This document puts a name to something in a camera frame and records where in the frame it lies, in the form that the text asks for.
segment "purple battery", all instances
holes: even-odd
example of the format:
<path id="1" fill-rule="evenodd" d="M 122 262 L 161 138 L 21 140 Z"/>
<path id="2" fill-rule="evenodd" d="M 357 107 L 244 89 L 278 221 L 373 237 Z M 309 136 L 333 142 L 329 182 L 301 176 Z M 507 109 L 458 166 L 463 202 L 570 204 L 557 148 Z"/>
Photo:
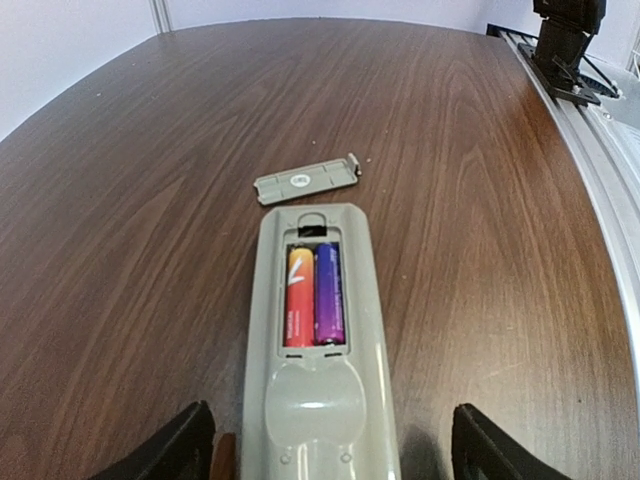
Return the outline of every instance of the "purple battery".
<path id="1" fill-rule="evenodd" d="M 340 252 L 337 243 L 316 247 L 316 345 L 343 345 Z"/>

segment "battery compartment cover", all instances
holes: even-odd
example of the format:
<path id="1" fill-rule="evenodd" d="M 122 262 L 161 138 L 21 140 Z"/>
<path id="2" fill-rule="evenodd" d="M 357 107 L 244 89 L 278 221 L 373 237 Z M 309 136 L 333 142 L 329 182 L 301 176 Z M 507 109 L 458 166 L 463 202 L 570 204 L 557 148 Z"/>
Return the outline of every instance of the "battery compartment cover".
<path id="1" fill-rule="evenodd" d="M 258 191 L 258 201 L 271 205 L 314 193 L 347 187 L 358 183 L 362 174 L 360 163 L 353 153 L 306 167 L 294 168 L 258 178 L 253 186 Z"/>
<path id="2" fill-rule="evenodd" d="M 312 220 L 321 237 L 299 237 Z M 283 347 L 287 251 L 339 242 L 345 345 Z M 369 227 L 350 204 L 276 208 L 262 221 L 244 386 L 243 480 L 400 479 Z"/>

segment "circular indentation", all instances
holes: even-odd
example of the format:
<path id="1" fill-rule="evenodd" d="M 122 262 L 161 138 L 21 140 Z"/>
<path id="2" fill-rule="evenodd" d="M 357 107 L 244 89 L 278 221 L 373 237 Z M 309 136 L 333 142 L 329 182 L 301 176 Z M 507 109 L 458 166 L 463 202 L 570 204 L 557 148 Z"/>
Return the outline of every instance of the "circular indentation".
<path id="1" fill-rule="evenodd" d="M 267 431 L 279 445 L 312 441 L 349 445 L 360 437 L 366 411 L 362 382 L 344 362 L 317 370 L 289 363 L 267 386 Z"/>
<path id="2" fill-rule="evenodd" d="M 289 183 L 296 188 L 303 188 L 311 183 L 311 177 L 305 173 L 300 173 L 291 177 Z"/>

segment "aa battery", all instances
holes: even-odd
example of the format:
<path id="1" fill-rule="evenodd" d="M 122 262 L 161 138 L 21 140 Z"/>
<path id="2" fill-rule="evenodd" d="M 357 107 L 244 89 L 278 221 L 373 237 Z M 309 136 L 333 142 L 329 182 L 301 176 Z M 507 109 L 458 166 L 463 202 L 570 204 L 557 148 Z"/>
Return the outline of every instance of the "aa battery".
<path id="1" fill-rule="evenodd" d="M 287 269 L 286 347 L 313 346 L 313 252 L 295 248 Z"/>
<path id="2" fill-rule="evenodd" d="M 316 247 L 316 323 L 317 345 L 343 345 L 342 289 L 340 252 L 336 243 Z"/>

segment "wooden table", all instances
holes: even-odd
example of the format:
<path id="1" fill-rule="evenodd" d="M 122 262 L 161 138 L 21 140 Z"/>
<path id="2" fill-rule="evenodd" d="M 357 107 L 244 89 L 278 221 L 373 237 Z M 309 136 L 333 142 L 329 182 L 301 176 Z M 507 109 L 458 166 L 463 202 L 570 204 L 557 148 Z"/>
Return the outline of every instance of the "wooden table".
<path id="1" fill-rule="evenodd" d="M 253 180 L 349 151 L 360 184 L 305 202 L 369 217 L 404 478 L 450 476 L 461 402 L 576 479 L 637 478 L 609 257 L 517 59 L 343 20 L 153 38 L 0 145 L 3 478 L 88 476 L 195 399 L 240 433 Z"/>

